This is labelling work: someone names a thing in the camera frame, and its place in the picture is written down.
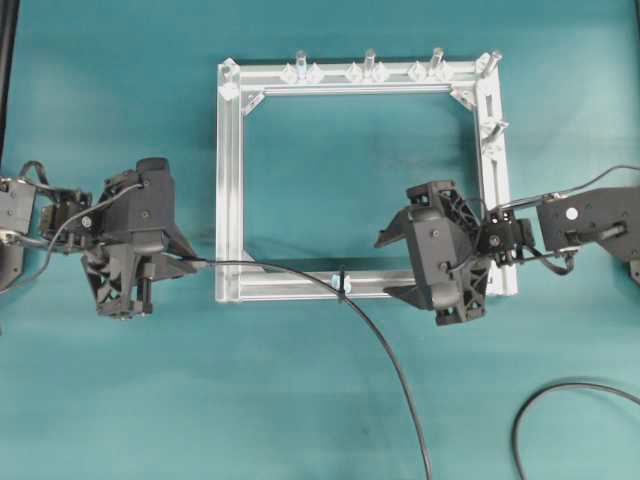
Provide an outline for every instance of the wire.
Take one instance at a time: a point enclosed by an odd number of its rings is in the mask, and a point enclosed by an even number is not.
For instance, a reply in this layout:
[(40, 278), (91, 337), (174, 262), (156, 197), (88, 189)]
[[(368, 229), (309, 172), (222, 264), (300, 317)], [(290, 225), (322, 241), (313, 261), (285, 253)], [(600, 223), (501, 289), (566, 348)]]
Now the wire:
[(626, 400), (629, 400), (632, 403), (640, 406), (640, 397), (632, 395), (624, 390), (620, 390), (614, 387), (610, 387), (608, 385), (600, 385), (597, 383), (584, 383), (584, 382), (565, 382), (565, 383), (557, 383), (554, 385), (550, 385), (544, 387), (533, 395), (531, 395), (526, 402), (520, 407), (518, 413), (513, 420), (513, 426), (511, 428), (511, 452), (513, 453), (513, 460), (516, 465), (516, 469), (518, 471), (518, 476), (520, 480), (527, 480), (527, 474), (524, 471), (524, 467), (522, 466), (522, 458), (520, 457), (519, 443), (518, 443), (518, 433), (520, 429), (520, 424), (522, 423), (522, 419), (525, 414), (531, 408), (531, 406), (539, 399), (548, 395), (552, 392), (557, 392), (560, 390), (595, 390), (604, 393), (610, 393), (612, 395), (617, 395), (618, 397), (622, 397)]
[(60, 225), (60, 228), (58, 228), (58, 230), (56, 230), (56, 233), (53, 235), (53, 237), (51, 237), (51, 241), (49, 242), (49, 247), (47, 248), (47, 254), (46, 254), (46, 256), (44, 258), (44, 262), (42, 263), (40, 268), (38, 270), (36, 270), (36, 272), (33, 273), (28, 278), (25, 278), (24, 280), (15, 282), (15, 283), (9, 285), (8, 287), (0, 290), (0, 294), (7, 293), (7, 292), (13, 290), (14, 288), (24, 287), (25, 285), (33, 282), (36, 278), (38, 278), (40, 275), (42, 275), (44, 273), (44, 271), (47, 269), (47, 267), (49, 266), (49, 262), (51, 261), (51, 255), (53, 254), (53, 251), (54, 251), (55, 246), (56, 246), (56, 241), (58, 240), (60, 235), (62, 235), (62, 232), (64, 232), (72, 222), (84, 217), (85, 215), (90, 214), (91, 212), (95, 212), (96, 210), (100, 210), (100, 209), (102, 209), (104, 207), (108, 207), (113, 202), (118, 200), (120, 197), (122, 197), (123, 195), (129, 193), (131, 190), (134, 190), (136, 188), (143, 188), (143, 185), (141, 185), (139, 183), (136, 183), (135, 185), (130, 185), (130, 186), (126, 187), (126, 188), (123, 188), (118, 193), (116, 193), (113, 197), (108, 198), (107, 200), (104, 200), (102, 202), (96, 203), (93, 207), (89, 207), (89, 208), (87, 208), (85, 210), (82, 210), (81, 212), (78, 212), (75, 215), (71, 215), (69, 218), (67, 218), (67, 220), (65, 220), (65, 222), (62, 225)]
[(19, 177), (26, 177), (29, 170), (34, 169), (36, 171), (36, 175), (38, 175), (38, 180), (43, 185), (49, 185), (49, 180), (47, 179), (47, 171), (40, 162), (36, 160), (29, 160), (25, 163), (20, 169), (20, 173), (18, 173)]
[(311, 283), (315, 283), (316, 285), (324, 288), (328, 292), (334, 294), (338, 299), (342, 300), (344, 303), (349, 305), (351, 309), (356, 312), (362, 320), (367, 324), (367, 326), (374, 333), (382, 347), (384, 348), (389, 360), (393, 364), (393, 368), (396, 371), (398, 376), (398, 380), (400, 381), (400, 385), (402, 386), (402, 392), (404, 393), (404, 398), (407, 401), (407, 406), (409, 407), (409, 412), (411, 414), (411, 420), (413, 421), (413, 425), (416, 430), (416, 435), (418, 436), (418, 443), (420, 445), (420, 453), (422, 455), (422, 462), (424, 464), (425, 476), (426, 480), (432, 479), (432, 468), (431, 468), (431, 459), (429, 457), (429, 449), (427, 448), (426, 442), (424, 440), (424, 432), (422, 430), (422, 424), (420, 423), (420, 418), (418, 417), (418, 412), (416, 410), (415, 402), (413, 400), (413, 395), (411, 394), (411, 389), (409, 388), (409, 384), (407, 383), (407, 379), (400, 367), (400, 363), (398, 358), (396, 357), (393, 348), (385, 338), (384, 334), (378, 326), (371, 320), (366, 313), (349, 297), (347, 297), (340, 290), (333, 288), (331, 285), (323, 282), (319, 278), (314, 277), (313, 275), (309, 275), (308, 273), (301, 272), (299, 270), (295, 270), (293, 268), (285, 267), (282, 265), (276, 265), (273, 263), (265, 263), (265, 262), (255, 262), (255, 261), (245, 261), (245, 260), (206, 260), (206, 259), (197, 259), (199, 261), (204, 261), (210, 266), (258, 266), (264, 268), (271, 268), (273, 270), (279, 270), (281, 272), (291, 273), (296, 275), (297, 277), (303, 278), (305, 280), (310, 281)]
[(597, 181), (603, 179), (604, 177), (609, 175), (611, 172), (613, 172), (615, 170), (621, 170), (621, 169), (640, 171), (640, 167), (636, 167), (634, 165), (624, 165), (624, 164), (614, 165), (613, 167), (610, 167), (610, 168), (606, 169), (601, 174), (599, 174), (596, 177), (592, 178), (588, 182), (583, 183), (582, 185), (578, 185), (577, 187), (571, 187), (571, 188), (567, 188), (566, 190), (560, 190), (558, 192), (549, 192), (549, 193), (545, 193), (543, 195), (536, 195), (536, 196), (533, 196), (533, 197), (524, 197), (524, 198), (519, 198), (517, 200), (511, 200), (510, 202), (503, 203), (501, 205), (498, 205), (498, 206), (492, 208), (491, 211), (498, 210), (498, 209), (504, 209), (504, 208), (512, 208), (512, 207), (524, 208), (524, 207), (528, 207), (528, 206), (533, 206), (533, 205), (536, 205), (536, 204), (540, 203), (543, 198), (545, 198), (547, 196), (550, 196), (550, 195), (554, 195), (554, 194), (568, 195), (570, 193), (574, 193), (574, 192), (577, 192), (579, 190), (583, 190), (583, 189), (593, 185)]

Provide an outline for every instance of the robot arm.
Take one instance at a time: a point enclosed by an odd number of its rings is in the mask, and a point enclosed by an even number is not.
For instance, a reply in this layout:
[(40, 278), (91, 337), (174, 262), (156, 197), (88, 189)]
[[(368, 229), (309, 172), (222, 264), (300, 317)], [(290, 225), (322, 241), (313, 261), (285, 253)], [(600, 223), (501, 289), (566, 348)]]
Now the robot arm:
[[(452, 181), (407, 190), (402, 209), (376, 247), (407, 241), (415, 285), (388, 288), (389, 295), (417, 308), (435, 310), (438, 325), (463, 323), (485, 314), (489, 266), (541, 261), (558, 275), (571, 272), (574, 256), (598, 243), (630, 264), (640, 284), (640, 187), (601, 188), (572, 196), (548, 194), (474, 214)], [(518, 210), (536, 207), (547, 253), (535, 247), (531, 222)], [(565, 265), (549, 258), (564, 260)]]
[[(26, 177), (30, 168), (39, 182)], [(29, 237), (37, 195), (52, 202), (41, 210), (39, 239)], [(135, 170), (107, 179), (99, 203), (108, 206), (91, 209), (91, 203), (89, 193), (49, 186), (37, 162), (25, 164), (16, 179), (0, 179), (2, 290), (22, 273), (25, 248), (81, 253), (98, 314), (130, 318), (152, 312), (152, 282), (196, 272), (197, 255), (175, 224), (175, 187), (166, 159), (140, 160)]]

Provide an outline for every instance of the teal mat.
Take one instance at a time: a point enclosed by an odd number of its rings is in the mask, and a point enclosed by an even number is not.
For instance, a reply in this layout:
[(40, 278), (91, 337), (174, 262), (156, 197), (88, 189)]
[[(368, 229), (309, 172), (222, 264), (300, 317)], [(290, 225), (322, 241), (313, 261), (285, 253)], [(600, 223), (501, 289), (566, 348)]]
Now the teal mat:
[[(170, 159), (177, 220), (212, 255), (216, 65), (290, 58), (467, 59), (499, 48), (514, 195), (638, 164), (632, 0), (22, 4), (3, 173), (31, 159), (99, 193), (144, 156)], [(248, 119), (247, 244), (265, 259), (403, 262), (372, 243), (404, 189), (476, 189), (471, 117), (446, 96), (278, 99)], [(616, 173), (604, 185), (636, 184)], [(41, 258), (32, 256), (34, 266)], [(514, 478), (519, 404), (541, 384), (606, 378), (640, 392), (640, 291), (586, 248), (574, 274), (520, 269), (486, 318), (365, 301), (417, 399), (435, 478)], [(212, 275), (159, 284), (156, 313), (97, 318), (78, 258), (3, 296), (0, 477), (417, 479), (391, 365), (337, 302), (218, 305)], [(523, 425), (530, 478), (635, 478), (640, 412), (598, 395), (545, 399)]]

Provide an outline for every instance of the square frame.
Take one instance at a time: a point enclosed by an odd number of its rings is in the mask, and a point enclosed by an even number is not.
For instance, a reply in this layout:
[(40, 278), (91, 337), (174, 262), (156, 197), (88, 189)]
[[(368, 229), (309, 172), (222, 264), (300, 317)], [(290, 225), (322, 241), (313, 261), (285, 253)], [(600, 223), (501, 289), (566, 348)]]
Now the square frame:
[[(216, 259), (251, 260), (244, 248), (243, 123), (266, 97), (295, 95), (359, 95), (447, 93), (472, 112), (475, 123), (480, 195), (487, 208), (511, 199), (500, 97), (498, 51), (476, 60), (444, 60), (440, 48), (429, 60), (385, 62), (365, 52), (362, 62), (307, 63), (299, 51), (295, 62), (280, 65), (238, 65), (228, 58), (218, 65)], [(335, 283), (338, 272), (307, 272)], [(353, 271), (346, 278), (352, 298), (390, 298), (386, 287), (415, 283), (411, 270)], [(515, 266), (489, 273), (488, 295), (518, 292)], [(215, 269), (218, 302), (252, 300), (308, 300), (332, 294), (288, 273), (259, 267), (224, 266)]]

